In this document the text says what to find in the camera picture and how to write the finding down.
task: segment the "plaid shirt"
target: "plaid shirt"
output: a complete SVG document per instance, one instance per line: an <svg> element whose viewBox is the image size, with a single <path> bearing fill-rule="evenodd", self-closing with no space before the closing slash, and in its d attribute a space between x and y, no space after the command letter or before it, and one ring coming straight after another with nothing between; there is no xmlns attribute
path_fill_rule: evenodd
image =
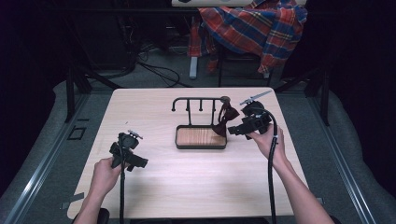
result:
<svg viewBox="0 0 396 224"><path fill-rule="evenodd" d="M216 68L216 39L236 53L259 55L259 72L283 64L303 34L307 11L295 0L254 0L244 8L202 7L201 19L191 27L188 55L212 55L209 70Z"/></svg>

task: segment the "black device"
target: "black device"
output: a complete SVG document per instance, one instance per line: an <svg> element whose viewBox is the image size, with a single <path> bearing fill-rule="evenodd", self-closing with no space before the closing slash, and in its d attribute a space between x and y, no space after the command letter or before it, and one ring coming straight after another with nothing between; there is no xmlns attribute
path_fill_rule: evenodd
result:
<svg viewBox="0 0 396 224"><path fill-rule="evenodd" d="M114 142L111 145L110 153L113 154L114 160L111 164L112 168L117 167L125 161L129 164L127 170L132 171L134 167L145 167L149 160L136 156L132 149L139 145L137 138L143 139L137 133L128 131L129 133L119 133L119 142Z"/></svg>
<svg viewBox="0 0 396 224"><path fill-rule="evenodd" d="M264 105L262 103L258 101L254 101L255 99L267 93L269 93L269 91L250 97L249 99L247 99L246 101L240 104L240 105L247 104L242 109L242 112L245 114L245 117L242 118L242 124L228 128L228 132L230 134L239 135L239 134L252 133L255 131L259 131L260 133L267 132L268 125L272 121L271 117L269 113L265 110Z"/></svg>

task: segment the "person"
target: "person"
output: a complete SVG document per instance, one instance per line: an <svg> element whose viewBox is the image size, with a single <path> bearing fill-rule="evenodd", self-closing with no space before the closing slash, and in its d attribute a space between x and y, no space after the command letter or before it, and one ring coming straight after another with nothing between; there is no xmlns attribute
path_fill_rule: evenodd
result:
<svg viewBox="0 0 396 224"><path fill-rule="evenodd" d="M259 147L260 152L268 159L273 140L274 125L270 124L263 134L249 133ZM273 167L278 173L290 200L291 208L297 223L327 224L334 223L314 194L297 176L286 157L283 130L277 126L277 144L274 152ZM112 158L101 159L95 164L91 187L81 206L74 223L96 223L103 199L116 185L120 175L120 165L111 168Z"/></svg>

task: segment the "hand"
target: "hand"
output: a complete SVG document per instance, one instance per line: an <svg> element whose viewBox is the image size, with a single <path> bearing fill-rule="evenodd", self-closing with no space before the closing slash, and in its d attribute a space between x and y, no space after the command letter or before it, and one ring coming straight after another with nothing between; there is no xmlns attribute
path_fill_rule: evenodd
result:
<svg viewBox="0 0 396 224"><path fill-rule="evenodd" d="M277 126L277 144L274 152L273 165L276 168L280 164L286 164L288 159L285 154L285 141L283 130ZM274 125L270 124L266 133L249 133L247 136L251 137L259 147L260 152L268 159L271 149L271 144L274 138Z"/></svg>
<svg viewBox="0 0 396 224"><path fill-rule="evenodd" d="M121 166L111 168L113 158L101 159L95 164L90 193L105 196L114 188L120 175Z"/></svg>

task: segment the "forearm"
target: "forearm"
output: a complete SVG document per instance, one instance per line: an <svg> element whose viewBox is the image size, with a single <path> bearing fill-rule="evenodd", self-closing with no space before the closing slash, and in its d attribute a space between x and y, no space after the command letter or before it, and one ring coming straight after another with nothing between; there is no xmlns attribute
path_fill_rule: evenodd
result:
<svg viewBox="0 0 396 224"><path fill-rule="evenodd" d="M278 166L276 171L288 193L297 223L333 223L326 210L300 177L297 176L288 161Z"/></svg>
<svg viewBox="0 0 396 224"><path fill-rule="evenodd" d="M88 193L87 197L82 203L81 209L79 210L74 224L97 223L97 218L103 199L104 197Z"/></svg>

